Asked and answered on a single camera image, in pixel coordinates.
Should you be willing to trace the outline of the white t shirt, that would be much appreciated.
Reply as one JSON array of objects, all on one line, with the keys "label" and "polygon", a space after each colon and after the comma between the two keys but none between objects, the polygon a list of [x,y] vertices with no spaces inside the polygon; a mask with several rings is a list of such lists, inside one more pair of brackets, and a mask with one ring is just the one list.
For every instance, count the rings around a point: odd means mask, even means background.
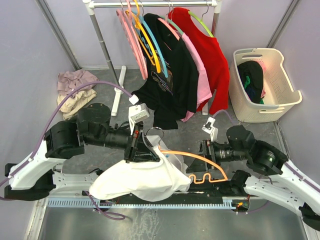
[{"label": "white t shirt", "polygon": [[168,147],[157,135],[147,139],[159,154],[159,162],[129,162],[121,160],[105,170],[90,186],[89,194],[99,200],[110,200],[126,194],[157,202],[174,192],[186,192],[191,179],[186,175],[187,165],[182,156],[163,154]]}]

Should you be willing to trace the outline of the orange wavy hanger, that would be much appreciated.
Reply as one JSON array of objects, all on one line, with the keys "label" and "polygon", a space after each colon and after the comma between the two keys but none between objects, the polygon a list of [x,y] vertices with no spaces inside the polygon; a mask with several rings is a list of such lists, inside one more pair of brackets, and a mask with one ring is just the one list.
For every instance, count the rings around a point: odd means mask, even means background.
[{"label": "orange wavy hanger", "polygon": [[[179,155],[179,156],[183,156],[183,157],[194,158],[194,161],[192,162],[192,164],[189,165],[185,170],[186,173],[189,174],[189,178],[192,179],[192,182],[194,184],[196,184],[196,185],[204,184],[206,178],[209,183],[222,183],[222,182],[226,182],[228,180],[228,176],[227,176],[226,172],[223,170],[223,168],[220,165],[218,165],[216,162],[214,162],[204,156],[190,153],[190,152],[185,152],[185,151],[167,150],[167,149],[162,148],[160,142],[165,135],[164,131],[159,127],[152,127],[152,129],[157,129],[162,132],[162,137],[159,138],[159,141],[157,144],[157,148],[159,149],[159,151],[162,154],[164,154],[165,156]],[[210,169],[218,170],[220,172],[222,178],[221,179],[213,179],[212,175],[210,173]],[[203,172],[202,180],[198,181],[197,177],[196,177],[196,173],[200,173],[200,172]]]}]

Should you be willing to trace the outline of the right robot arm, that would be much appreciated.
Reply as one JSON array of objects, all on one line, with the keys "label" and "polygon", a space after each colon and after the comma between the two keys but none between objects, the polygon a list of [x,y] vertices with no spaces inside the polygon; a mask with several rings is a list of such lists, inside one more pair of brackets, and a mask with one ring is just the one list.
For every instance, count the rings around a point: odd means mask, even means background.
[{"label": "right robot arm", "polygon": [[209,183],[204,179],[203,189],[213,188],[216,195],[256,196],[280,205],[318,231],[320,229],[320,186],[299,170],[287,156],[271,144],[257,140],[243,125],[226,131],[228,141],[218,143],[205,139],[200,142],[200,156],[215,164],[245,161],[253,172],[267,177],[267,181],[244,171],[236,170],[231,180]]}]

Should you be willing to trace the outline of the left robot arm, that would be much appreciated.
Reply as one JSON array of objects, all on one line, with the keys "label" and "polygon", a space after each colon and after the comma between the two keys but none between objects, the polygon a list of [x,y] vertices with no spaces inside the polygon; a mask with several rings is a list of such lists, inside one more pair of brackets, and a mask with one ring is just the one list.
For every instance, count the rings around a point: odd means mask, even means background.
[{"label": "left robot arm", "polygon": [[160,157],[143,133],[143,122],[110,126],[111,110],[102,103],[81,108],[70,120],[53,125],[41,140],[36,154],[21,163],[8,163],[4,200],[37,201],[53,194],[83,194],[98,173],[64,174],[54,171],[65,160],[83,155],[92,145],[124,151],[125,163],[159,162]]}]

